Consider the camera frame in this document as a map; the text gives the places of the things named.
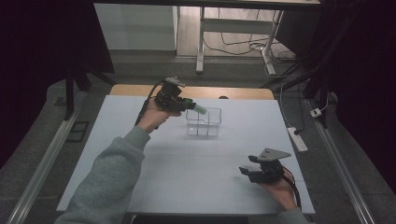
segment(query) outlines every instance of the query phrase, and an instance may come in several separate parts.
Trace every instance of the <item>white table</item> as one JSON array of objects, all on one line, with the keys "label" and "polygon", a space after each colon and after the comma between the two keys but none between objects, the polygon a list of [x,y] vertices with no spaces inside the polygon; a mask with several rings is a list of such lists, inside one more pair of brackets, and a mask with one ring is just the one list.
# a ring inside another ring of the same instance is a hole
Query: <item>white table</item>
[{"label": "white table", "polygon": [[[106,97],[75,172],[57,210],[64,211],[93,160],[116,136],[127,134],[145,100],[141,96]],[[303,212],[315,210],[275,100],[194,99],[222,110],[218,136],[187,135],[187,121],[170,118],[151,134],[128,212],[157,215],[249,216],[277,214],[281,208],[239,166],[266,148],[291,153],[281,162],[294,174]]]}]

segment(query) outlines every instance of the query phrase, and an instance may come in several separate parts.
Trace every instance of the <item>transparent container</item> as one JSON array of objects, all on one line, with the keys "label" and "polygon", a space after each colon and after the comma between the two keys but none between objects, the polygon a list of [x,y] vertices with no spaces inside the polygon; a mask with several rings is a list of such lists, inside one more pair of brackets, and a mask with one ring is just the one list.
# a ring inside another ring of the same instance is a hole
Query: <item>transparent container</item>
[{"label": "transparent container", "polygon": [[187,110],[187,134],[202,136],[218,136],[221,124],[221,109],[206,107],[204,115]]}]

